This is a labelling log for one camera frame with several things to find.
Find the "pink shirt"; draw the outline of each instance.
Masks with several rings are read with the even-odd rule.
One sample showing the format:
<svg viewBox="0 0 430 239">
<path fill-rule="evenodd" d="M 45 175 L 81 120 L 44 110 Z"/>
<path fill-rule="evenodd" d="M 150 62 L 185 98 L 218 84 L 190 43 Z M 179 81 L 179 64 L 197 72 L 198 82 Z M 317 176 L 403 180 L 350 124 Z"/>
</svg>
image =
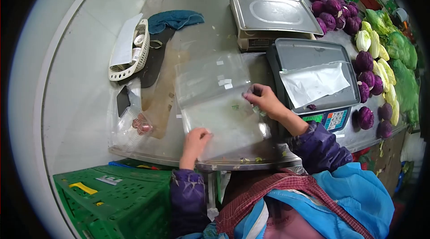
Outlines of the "pink shirt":
<svg viewBox="0 0 430 239">
<path fill-rule="evenodd" d="M 294 208 L 285 203 L 267 204 L 267 220 L 264 239 L 323 239 Z"/>
</svg>

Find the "person's hand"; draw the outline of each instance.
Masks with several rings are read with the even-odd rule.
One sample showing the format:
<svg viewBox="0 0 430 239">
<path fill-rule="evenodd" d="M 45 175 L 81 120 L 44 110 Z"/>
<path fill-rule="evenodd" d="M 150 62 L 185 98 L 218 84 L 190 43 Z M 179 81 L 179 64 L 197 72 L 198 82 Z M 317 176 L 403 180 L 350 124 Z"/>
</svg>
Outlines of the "person's hand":
<svg viewBox="0 0 430 239">
<path fill-rule="evenodd" d="M 269 86 L 252 84 L 249 90 L 243 93 L 242 96 L 251 104 L 258 106 L 266 112 L 271 119 L 277 121 L 288 111 L 288 108 L 278 100 Z"/>
<path fill-rule="evenodd" d="M 179 169 L 194 169 L 197 157 L 203 152 L 212 134 L 205 128 L 192 129 L 185 137 L 184 150 L 179 161 Z"/>
</svg>

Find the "white wall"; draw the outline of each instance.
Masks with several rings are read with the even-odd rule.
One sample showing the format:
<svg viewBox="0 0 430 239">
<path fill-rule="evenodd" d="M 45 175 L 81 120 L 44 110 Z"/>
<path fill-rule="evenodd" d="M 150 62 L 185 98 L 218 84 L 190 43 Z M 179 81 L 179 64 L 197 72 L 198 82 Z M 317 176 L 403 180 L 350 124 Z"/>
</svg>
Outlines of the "white wall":
<svg viewBox="0 0 430 239">
<path fill-rule="evenodd" d="M 46 86 L 42 156 L 33 129 L 34 115 L 42 112 L 34 111 L 37 82 L 51 39 L 74 1 L 36 1 L 15 51 L 9 86 L 15 164 L 30 203 L 53 238 L 73 235 L 53 199 L 46 168 L 52 175 L 113 159 L 107 151 L 107 65 L 122 23 L 145 0 L 85 0 L 70 22 Z"/>
</svg>

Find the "yellow crate handle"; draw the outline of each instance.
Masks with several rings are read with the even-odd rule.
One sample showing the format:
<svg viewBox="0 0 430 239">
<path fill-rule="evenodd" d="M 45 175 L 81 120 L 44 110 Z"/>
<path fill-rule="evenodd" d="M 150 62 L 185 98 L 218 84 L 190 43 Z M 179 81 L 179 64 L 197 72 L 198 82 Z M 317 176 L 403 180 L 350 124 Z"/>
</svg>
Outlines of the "yellow crate handle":
<svg viewBox="0 0 430 239">
<path fill-rule="evenodd" d="M 74 184 L 70 184 L 70 185 L 69 185 L 69 188 L 71 188 L 71 187 L 78 187 L 78 188 L 80 188 L 81 190 L 83 190 L 83 191 L 85 191 L 86 193 L 88 193 L 89 195 L 93 195 L 94 193 L 98 192 L 98 191 L 97 191 L 97 190 L 95 190 L 95 189 L 92 189 L 92 188 L 89 188 L 89 187 L 85 186 L 85 185 L 84 185 L 83 183 L 81 183 L 81 182 L 74 183 Z"/>
</svg>

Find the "scale number buttons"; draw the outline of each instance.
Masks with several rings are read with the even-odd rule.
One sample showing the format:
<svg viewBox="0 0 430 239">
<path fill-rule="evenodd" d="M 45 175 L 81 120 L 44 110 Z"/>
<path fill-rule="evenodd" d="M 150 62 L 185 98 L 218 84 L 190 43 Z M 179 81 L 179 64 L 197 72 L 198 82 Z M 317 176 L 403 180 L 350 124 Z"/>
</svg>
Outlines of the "scale number buttons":
<svg viewBox="0 0 430 239">
<path fill-rule="evenodd" d="M 342 127 L 347 112 L 348 110 L 329 113 L 327 120 L 325 121 L 324 128 L 326 128 L 326 130 L 333 130 Z"/>
</svg>

